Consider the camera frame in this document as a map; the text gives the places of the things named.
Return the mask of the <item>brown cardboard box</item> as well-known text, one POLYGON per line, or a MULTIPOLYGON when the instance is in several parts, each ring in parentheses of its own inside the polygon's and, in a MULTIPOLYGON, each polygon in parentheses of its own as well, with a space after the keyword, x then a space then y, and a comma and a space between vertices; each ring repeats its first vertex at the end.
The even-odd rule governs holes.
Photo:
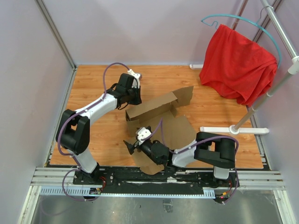
POLYGON ((165 143, 170 150, 190 144, 196 132, 187 117, 179 116, 177 109, 188 106, 192 99, 193 86, 171 91, 126 110, 130 144, 136 142, 136 132, 142 127, 156 130, 151 141, 165 143))

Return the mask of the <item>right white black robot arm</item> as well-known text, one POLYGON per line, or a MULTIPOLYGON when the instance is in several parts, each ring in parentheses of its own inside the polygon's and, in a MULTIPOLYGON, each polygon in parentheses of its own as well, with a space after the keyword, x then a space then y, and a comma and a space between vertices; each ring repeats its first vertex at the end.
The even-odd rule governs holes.
POLYGON ((194 161, 213 166, 212 182, 221 187, 228 182, 229 171, 235 168, 235 155, 239 142, 237 139, 214 133, 198 132, 196 138, 181 149, 170 150, 164 143, 150 139, 142 140, 137 134, 134 143, 124 141, 130 155, 137 152, 145 155, 160 170, 184 168, 194 161))

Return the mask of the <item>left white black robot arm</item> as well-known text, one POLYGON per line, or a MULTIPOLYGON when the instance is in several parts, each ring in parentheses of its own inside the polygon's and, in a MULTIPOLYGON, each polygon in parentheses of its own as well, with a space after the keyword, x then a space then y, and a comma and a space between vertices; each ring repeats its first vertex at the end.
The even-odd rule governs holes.
POLYGON ((84 180, 91 185, 100 180, 97 171, 100 166, 88 148, 91 126, 110 111, 139 105, 142 102, 141 78, 141 74, 128 70, 97 100, 75 111, 67 109, 62 114, 56 135, 58 150, 62 155, 71 156, 75 160, 84 180))

